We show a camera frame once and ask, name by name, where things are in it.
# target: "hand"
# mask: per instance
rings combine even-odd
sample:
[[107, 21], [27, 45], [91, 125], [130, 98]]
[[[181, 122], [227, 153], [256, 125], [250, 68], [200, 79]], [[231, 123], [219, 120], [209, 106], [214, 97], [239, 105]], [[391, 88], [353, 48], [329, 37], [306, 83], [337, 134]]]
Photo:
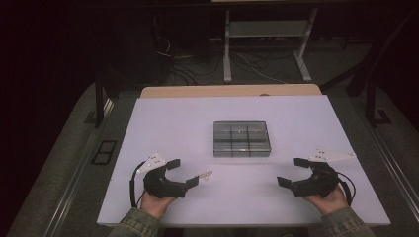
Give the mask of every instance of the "hand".
[[345, 195], [339, 186], [336, 186], [335, 190], [325, 198], [322, 198], [319, 195], [307, 196], [303, 198], [314, 204], [322, 215], [330, 214], [336, 210], [349, 207], [346, 202]]
[[153, 217], [160, 219], [166, 212], [167, 206], [175, 200], [174, 197], [159, 198], [145, 192], [141, 199], [140, 209], [144, 210]]

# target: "transparent box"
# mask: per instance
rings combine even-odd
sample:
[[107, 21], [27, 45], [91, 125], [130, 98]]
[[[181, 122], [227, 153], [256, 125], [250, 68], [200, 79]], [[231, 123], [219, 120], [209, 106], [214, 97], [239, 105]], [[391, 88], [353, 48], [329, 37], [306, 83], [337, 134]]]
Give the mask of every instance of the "transparent box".
[[264, 121], [215, 121], [214, 157], [268, 157], [271, 154]]

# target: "white tag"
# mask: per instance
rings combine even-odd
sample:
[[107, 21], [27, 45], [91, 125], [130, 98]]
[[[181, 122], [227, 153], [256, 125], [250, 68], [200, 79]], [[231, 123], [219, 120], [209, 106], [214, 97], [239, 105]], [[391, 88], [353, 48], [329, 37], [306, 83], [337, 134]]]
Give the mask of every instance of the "white tag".
[[337, 160], [345, 160], [355, 158], [357, 155], [355, 153], [343, 153], [333, 150], [319, 149], [315, 151], [314, 155], [310, 156], [310, 161], [314, 162], [329, 162]]
[[166, 165], [166, 161], [163, 160], [161, 155], [156, 151], [150, 157], [148, 157], [147, 161], [145, 161], [145, 163], [141, 167], [139, 167], [136, 173], [144, 173], [150, 170], [157, 169], [164, 165]]

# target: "white board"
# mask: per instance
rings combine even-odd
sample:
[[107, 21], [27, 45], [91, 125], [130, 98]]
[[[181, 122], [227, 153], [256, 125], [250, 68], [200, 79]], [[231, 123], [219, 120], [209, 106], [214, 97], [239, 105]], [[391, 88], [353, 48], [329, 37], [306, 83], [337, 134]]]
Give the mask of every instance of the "white board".
[[[218, 120], [262, 120], [272, 152], [267, 158], [214, 158], [212, 126]], [[277, 176], [299, 181], [309, 169], [293, 158], [311, 156], [317, 148], [353, 153], [326, 96], [213, 97], [138, 99], [110, 180], [99, 224], [114, 225], [130, 209], [133, 169], [158, 151], [181, 167], [166, 177], [176, 182], [212, 171], [208, 181], [175, 200], [161, 219], [166, 226], [303, 226], [320, 223], [307, 201], [281, 188]], [[357, 188], [353, 209], [368, 224], [389, 224], [357, 158], [329, 163]], [[136, 176], [137, 197], [144, 174]]]

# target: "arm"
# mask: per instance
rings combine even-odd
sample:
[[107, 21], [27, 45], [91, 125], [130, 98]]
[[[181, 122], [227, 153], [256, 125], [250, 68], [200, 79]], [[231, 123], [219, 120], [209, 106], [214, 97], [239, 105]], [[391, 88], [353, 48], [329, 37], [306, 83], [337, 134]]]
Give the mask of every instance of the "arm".
[[140, 209], [132, 208], [114, 228], [110, 237], [157, 236], [160, 217], [175, 198], [158, 198], [145, 192]]
[[345, 195], [339, 186], [328, 197], [308, 196], [304, 199], [311, 202], [320, 213], [326, 236], [370, 237], [373, 231], [346, 203]]

